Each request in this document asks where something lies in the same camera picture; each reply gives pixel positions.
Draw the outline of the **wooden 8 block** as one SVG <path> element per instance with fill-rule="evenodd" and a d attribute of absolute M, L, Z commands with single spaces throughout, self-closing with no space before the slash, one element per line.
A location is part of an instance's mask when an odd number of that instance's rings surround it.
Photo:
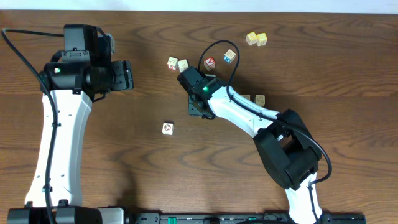
<path fill-rule="evenodd" d="M 256 95 L 254 99 L 255 104 L 264 107 L 266 102 L 266 97 L 264 95 Z"/>

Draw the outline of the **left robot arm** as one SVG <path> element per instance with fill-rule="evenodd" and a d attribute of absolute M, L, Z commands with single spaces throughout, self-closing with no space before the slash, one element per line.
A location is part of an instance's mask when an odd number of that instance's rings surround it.
<path fill-rule="evenodd" d="M 23 208 L 8 223 L 133 223 L 123 207 L 82 205 L 83 138 L 95 102 L 112 91 L 134 88 L 131 64 L 114 61 L 114 39 L 99 27 L 67 24 L 64 48 L 34 71 L 43 94 L 44 124 L 39 158 Z"/>

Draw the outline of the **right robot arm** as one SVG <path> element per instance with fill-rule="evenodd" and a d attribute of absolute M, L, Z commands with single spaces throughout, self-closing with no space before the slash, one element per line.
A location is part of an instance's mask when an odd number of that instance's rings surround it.
<path fill-rule="evenodd" d="M 320 223 L 315 183 L 318 162 L 325 155 L 295 111 L 265 109 L 237 93 L 230 82 L 194 67 L 177 81 L 205 118 L 226 119 L 252 137 L 265 170 L 286 192 L 293 222 Z"/>

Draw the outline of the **soccer ball block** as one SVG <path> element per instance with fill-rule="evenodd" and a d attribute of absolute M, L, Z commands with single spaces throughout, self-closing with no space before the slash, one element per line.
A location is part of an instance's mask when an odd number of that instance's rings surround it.
<path fill-rule="evenodd" d="M 164 123 L 162 125 L 162 133 L 164 135 L 173 135 L 173 133 L 174 133 L 174 125 L 172 123 Z"/>

